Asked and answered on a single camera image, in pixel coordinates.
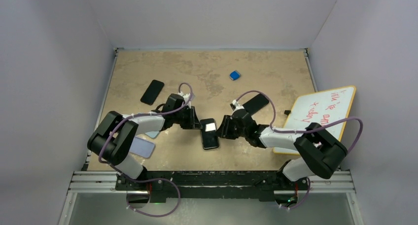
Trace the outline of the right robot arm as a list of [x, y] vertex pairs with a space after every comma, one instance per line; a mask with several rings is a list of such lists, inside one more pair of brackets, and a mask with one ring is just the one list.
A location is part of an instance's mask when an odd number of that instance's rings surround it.
[[301, 133], [273, 129], [256, 123], [245, 109], [225, 115], [216, 135], [225, 139], [243, 137], [251, 146], [263, 149], [295, 149], [299, 158], [285, 163], [277, 175], [277, 183], [283, 189], [290, 188], [301, 178], [331, 178], [348, 154], [347, 148], [318, 123], [310, 123]]

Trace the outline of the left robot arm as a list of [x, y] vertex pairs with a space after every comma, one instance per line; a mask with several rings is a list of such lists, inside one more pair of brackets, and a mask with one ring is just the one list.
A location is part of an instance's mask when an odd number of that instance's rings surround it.
[[174, 124], [182, 129], [201, 129], [195, 107], [191, 105], [192, 98], [192, 93], [170, 94], [161, 111], [135, 115], [110, 111], [89, 138], [87, 148], [98, 155], [101, 163], [113, 166], [128, 177], [128, 184], [134, 190], [141, 190], [147, 183], [147, 170], [129, 153], [134, 138], [147, 132], [165, 131]]

